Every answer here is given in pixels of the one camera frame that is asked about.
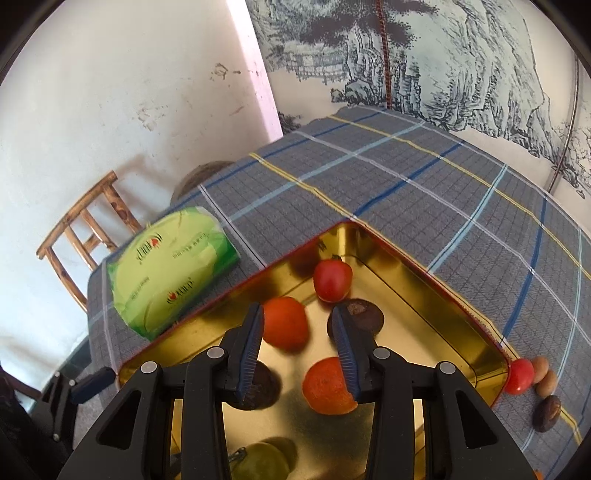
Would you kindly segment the green lime fruit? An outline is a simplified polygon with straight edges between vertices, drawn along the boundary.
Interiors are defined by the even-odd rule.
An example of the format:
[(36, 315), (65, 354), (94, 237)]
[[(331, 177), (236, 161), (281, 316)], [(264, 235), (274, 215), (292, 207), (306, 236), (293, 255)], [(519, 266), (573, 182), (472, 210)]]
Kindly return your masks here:
[(287, 479), (297, 460), (297, 446), (287, 437), (266, 438), (228, 457), (232, 479)]

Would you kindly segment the red gold toffee tin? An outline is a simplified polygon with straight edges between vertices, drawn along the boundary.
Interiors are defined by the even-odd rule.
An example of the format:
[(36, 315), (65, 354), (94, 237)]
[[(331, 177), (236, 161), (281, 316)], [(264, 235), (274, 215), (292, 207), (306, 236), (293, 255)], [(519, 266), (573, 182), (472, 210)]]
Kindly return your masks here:
[(295, 479), (358, 479), (366, 469), (373, 409), (356, 408), (345, 416), (325, 416), (308, 407), (301, 392), (305, 373), (335, 356), (328, 334), (329, 305), (312, 285), (318, 262), (339, 256), (353, 271), (351, 294), (376, 304), (385, 323), (377, 342), (407, 361), (432, 367), (448, 361), (472, 383), (488, 404), (496, 402), (508, 376), (508, 362), (476, 313), (407, 259), (400, 250), (353, 222), (344, 222), (270, 264), (166, 331), (119, 369), (127, 382), (145, 362), (164, 367), (190, 361), (217, 345), (229, 328), (242, 322), (250, 304), (288, 296), (304, 306), (311, 331), (307, 346), (287, 354), (269, 344), (259, 360), (280, 376), (280, 398), (259, 411), (222, 409), (226, 445), (235, 452), (279, 438), (294, 445)]

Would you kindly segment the small orange tangerine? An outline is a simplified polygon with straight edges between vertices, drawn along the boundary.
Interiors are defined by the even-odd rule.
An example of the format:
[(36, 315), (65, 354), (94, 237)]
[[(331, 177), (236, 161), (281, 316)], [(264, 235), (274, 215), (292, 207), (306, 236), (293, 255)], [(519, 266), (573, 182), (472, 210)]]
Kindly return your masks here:
[(304, 305), (291, 297), (276, 297), (263, 303), (263, 340), (287, 353), (298, 353), (311, 332)]

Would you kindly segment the orange mandarin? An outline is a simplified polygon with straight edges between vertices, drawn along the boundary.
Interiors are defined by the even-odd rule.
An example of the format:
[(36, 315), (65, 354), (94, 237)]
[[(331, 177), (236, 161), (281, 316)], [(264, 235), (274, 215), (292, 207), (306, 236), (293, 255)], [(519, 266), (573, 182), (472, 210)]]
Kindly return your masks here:
[(301, 384), (304, 399), (315, 412), (341, 416), (356, 410), (358, 403), (346, 387), (338, 357), (322, 359), (311, 366)]

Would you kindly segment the round woven stool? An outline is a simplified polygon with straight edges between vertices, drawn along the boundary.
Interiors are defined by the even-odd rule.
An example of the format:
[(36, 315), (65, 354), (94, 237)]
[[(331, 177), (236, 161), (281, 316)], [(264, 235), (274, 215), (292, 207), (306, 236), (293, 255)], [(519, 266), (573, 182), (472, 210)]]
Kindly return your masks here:
[(195, 189), (199, 184), (204, 183), (204, 181), (214, 176), (214, 174), (217, 174), (219, 171), (228, 168), (228, 166), (231, 165), (231, 161), (218, 160), (197, 166), (197, 168), (191, 170), (190, 173), (185, 175), (176, 185), (170, 198), (170, 204), (174, 204), (181, 197)]

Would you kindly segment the red cherry tomato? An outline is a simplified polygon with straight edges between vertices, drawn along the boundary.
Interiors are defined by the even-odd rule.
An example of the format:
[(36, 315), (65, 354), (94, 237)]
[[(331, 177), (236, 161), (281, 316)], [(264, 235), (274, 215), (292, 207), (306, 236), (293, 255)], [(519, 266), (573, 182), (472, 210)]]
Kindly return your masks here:
[(352, 281), (352, 267), (339, 257), (322, 260), (315, 266), (315, 293), (325, 302), (338, 303), (345, 299), (351, 289)]
[(534, 376), (535, 369), (530, 360), (526, 358), (514, 360), (509, 366), (504, 392), (514, 396), (525, 393), (532, 385)]

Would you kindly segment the landscape painted folding screen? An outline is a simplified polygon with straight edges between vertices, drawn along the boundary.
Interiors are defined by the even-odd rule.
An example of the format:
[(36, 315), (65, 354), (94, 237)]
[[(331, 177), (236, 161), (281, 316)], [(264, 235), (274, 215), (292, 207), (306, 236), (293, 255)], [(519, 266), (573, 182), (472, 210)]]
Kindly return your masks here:
[(590, 220), (590, 76), (529, 1), (250, 1), (280, 125), (390, 108), (480, 147)]

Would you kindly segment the wooden chair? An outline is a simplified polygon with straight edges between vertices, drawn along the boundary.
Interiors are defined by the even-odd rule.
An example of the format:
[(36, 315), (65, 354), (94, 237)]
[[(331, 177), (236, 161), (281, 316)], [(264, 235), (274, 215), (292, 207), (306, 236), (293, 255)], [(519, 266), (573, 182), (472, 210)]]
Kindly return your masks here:
[(91, 205), (99, 199), (106, 201), (116, 217), (132, 234), (142, 229), (142, 225), (117, 191), (117, 180), (116, 172), (111, 170), (89, 188), (58, 220), (36, 250), (36, 257), (48, 261), (61, 284), (83, 312), (87, 312), (86, 294), (78, 287), (60, 260), (55, 245), (64, 238), (91, 272), (98, 267), (98, 262), (93, 257), (97, 248), (103, 247), (109, 253), (117, 250), (116, 242), (90, 212)]

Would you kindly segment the plaid grey blue tablecloth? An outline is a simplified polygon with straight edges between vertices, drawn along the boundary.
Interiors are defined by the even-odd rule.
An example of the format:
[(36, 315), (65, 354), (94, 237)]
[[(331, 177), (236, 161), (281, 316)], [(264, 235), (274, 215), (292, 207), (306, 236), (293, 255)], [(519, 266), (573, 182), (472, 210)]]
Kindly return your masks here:
[(566, 418), (533, 431), (531, 394), (497, 409), (533, 467), (556, 479), (589, 457), (590, 240), (502, 161), (417, 119), (348, 107), (219, 171), (178, 206), (221, 212), (240, 246), (214, 295), (356, 215), (432, 267), (509, 346), (548, 356)]

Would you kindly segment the dark brown passion fruit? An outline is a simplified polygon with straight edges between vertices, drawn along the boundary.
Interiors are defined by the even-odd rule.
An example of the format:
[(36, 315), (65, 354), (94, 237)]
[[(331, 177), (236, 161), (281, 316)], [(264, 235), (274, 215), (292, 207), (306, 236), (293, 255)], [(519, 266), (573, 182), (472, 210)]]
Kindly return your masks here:
[(276, 371), (263, 362), (256, 362), (256, 370), (252, 379), (252, 388), (242, 400), (231, 398), (228, 404), (238, 410), (253, 411), (272, 407), (280, 399), (283, 383)]

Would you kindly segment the green tissue pack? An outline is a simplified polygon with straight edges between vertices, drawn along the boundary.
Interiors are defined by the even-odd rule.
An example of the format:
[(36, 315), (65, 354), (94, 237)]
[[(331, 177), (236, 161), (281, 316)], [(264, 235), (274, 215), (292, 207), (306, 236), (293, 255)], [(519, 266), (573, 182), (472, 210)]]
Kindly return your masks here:
[(138, 234), (107, 266), (121, 320), (153, 340), (238, 263), (221, 223), (202, 207), (164, 216)]

